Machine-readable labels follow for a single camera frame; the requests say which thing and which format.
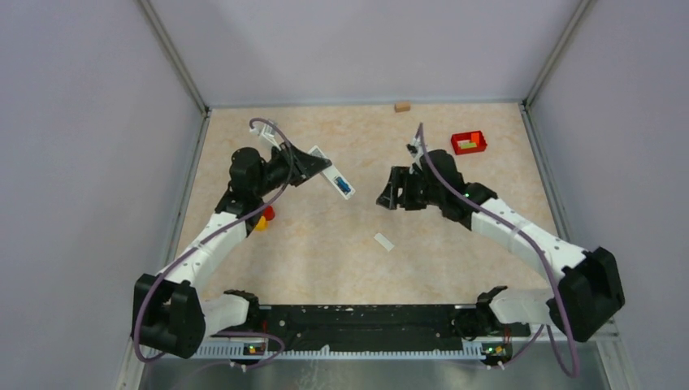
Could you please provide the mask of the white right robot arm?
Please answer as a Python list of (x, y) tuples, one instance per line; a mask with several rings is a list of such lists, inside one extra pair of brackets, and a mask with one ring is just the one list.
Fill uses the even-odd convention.
[(416, 153), (410, 167), (393, 166), (376, 203), (407, 211), (435, 206), (444, 218), (501, 245), (548, 283), (543, 289), (496, 287), (478, 298), (485, 307), (476, 313), (476, 323), (488, 335), (509, 323), (528, 323), (556, 327), (585, 342), (626, 304), (610, 251), (587, 250), (538, 227), (495, 191), (464, 181), (442, 149)]

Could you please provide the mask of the white remote control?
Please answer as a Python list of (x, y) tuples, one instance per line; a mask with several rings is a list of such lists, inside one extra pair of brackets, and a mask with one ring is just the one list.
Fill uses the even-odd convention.
[[(309, 154), (313, 155), (315, 157), (319, 158), (324, 158), (329, 160), (329, 157), (317, 146), (314, 145), (310, 150)], [(341, 174), (341, 172), (336, 168), (335, 163), (331, 162), (331, 166), (326, 168), (324, 171), (321, 172), (321, 176), (327, 180), (327, 182), (345, 199), (349, 200), (355, 193), (356, 190), (355, 188), (349, 183), (349, 181)], [(336, 186), (334, 183), (334, 179), (340, 176), (342, 177), (350, 186), (351, 192), (349, 194), (343, 194)]]

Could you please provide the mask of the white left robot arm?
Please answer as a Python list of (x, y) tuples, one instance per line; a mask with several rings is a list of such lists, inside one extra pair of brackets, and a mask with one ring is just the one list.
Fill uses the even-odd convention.
[(144, 274), (134, 285), (131, 337), (136, 345), (178, 358), (190, 358), (202, 341), (232, 327), (242, 336), (259, 329), (255, 300), (243, 292), (224, 293), (203, 303), (200, 293), (221, 263), (258, 225), (276, 196), (321, 174), (332, 162), (286, 142), (264, 159), (251, 147), (231, 156), (230, 180), (206, 226), (184, 252), (158, 274)]

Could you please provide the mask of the white battery cover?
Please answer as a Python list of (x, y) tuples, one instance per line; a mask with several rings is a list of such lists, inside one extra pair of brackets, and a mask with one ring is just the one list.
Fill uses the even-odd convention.
[(387, 251), (390, 252), (395, 245), (383, 234), (376, 233), (374, 239)]

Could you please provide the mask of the blue battery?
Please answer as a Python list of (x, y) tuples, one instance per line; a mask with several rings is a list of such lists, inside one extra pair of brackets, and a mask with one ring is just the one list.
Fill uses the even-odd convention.
[(337, 176), (334, 179), (334, 183), (343, 194), (349, 194), (351, 192), (349, 184), (342, 177)]

